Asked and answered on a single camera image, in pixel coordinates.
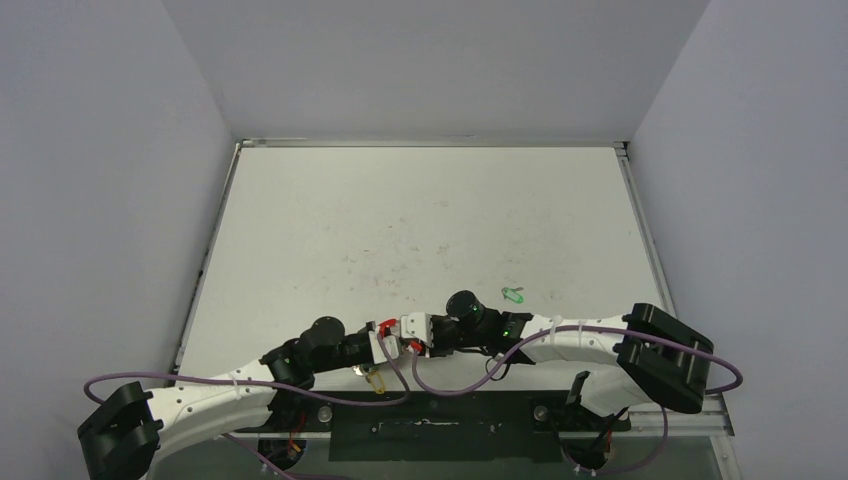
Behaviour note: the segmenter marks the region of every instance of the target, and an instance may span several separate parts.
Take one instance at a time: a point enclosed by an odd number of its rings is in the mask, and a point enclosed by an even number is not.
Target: red component
[[[389,327],[394,327],[395,325],[397,325],[397,319],[396,318],[390,318],[390,319],[386,320],[385,322],[381,323],[379,325],[380,326],[380,337],[385,338],[386,337],[386,329],[388,329]]]
[[[306,413],[301,412],[300,414],[300,423],[297,424],[294,430],[289,432],[289,445],[286,450],[290,453],[292,448],[294,448],[294,434],[300,432],[300,429],[306,424]]]

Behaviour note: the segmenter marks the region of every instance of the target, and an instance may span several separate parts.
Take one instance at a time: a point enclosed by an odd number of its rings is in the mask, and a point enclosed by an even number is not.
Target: black bracket
[[[647,304],[633,305],[624,316],[628,330],[671,340],[706,353],[713,343],[676,318]],[[615,347],[616,362],[651,400],[680,413],[700,413],[704,404],[710,362],[635,337],[624,337]]]
[[[483,391],[449,398],[412,392],[406,403],[384,408],[303,399],[286,426],[266,424],[244,431],[290,431],[305,413],[306,421],[299,431],[331,432],[329,460],[333,462],[491,461],[511,457],[536,463],[562,462],[560,432],[630,429],[629,420],[610,424],[610,417],[599,417],[579,404],[583,380],[584,375],[578,376],[572,391]],[[357,401],[386,400],[372,392],[322,393]],[[398,394],[389,395],[395,398]],[[330,412],[326,420],[325,411],[324,422],[319,420],[321,407]],[[547,413],[541,420],[536,418],[538,407],[544,407]],[[587,440],[592,439],[568,443],[578,445]],[[269,444],[266,450],[274,448],[279,446]]]
[[[153,420],[139,382],[128,383],[103,402],[77,429],[92,480],[137,480],[159,448],[161,420]]]
[[[565,401],[549,407],[548,422],[557,443],[568,458],[583,468],[598,470],[609,459],[607,445],[601,441],[604,434],[608,431],[627,431],[631,426],[629,418],[621,420],[620,415],[600,417],[580,405],[583,384],[589,375],[590,372],[580,372],[574,377]],[[562,440],[557,433],[559,431],[590,431],[598,435],[594,438]]]

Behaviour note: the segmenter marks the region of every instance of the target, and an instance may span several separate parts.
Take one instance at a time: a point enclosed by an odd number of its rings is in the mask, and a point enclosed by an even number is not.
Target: white table surface
[[[566,318],[661,305],[612,148],[245,148],[234,175],[184,374],[239,367],[324,315],[351,333],[441,314],[463,289],[491,308]],[[523,287],[525,302],[504,300],[504,286]],[[455,354],[421,372],[461,388],[484,361]],[[483,389],[567,389],[583,367],[515,366]],[[400,389],[391,370],[383,377]],[[370,386],[344,369],[316,375],[315,390]]]

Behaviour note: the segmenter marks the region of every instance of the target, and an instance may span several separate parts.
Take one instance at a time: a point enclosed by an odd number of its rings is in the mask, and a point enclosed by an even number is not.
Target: red wire
[[[289,446],[288,451],[291,452],[292,447],[294,446],[294,434],[300,432],[300,429],[306,424],[306,413],[300,413],[300,423],[297,424],[294,430],[289,432]]]

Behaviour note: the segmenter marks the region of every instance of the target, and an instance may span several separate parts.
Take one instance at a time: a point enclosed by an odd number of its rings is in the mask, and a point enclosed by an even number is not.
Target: cable tie
[[[551,348],[553,348],[554,353],[559,355],[560,358],[562,358],[563,360],[568,360],[567,358],[562,356],[562,353],[556,348],[556,328],[560,326],[560,324],[562,324],[562,315],[554,315],[554,317],[551,318]]]
[[[241,389],[238,388],[238,379],[233,375],[233,372],[228,373],[230,379],[233,381],[233,388],[236,389],[236,401],[241,400]]]
[[[585,319],[577,320],[577,347],[583,348],[583,325],[586,325]]]

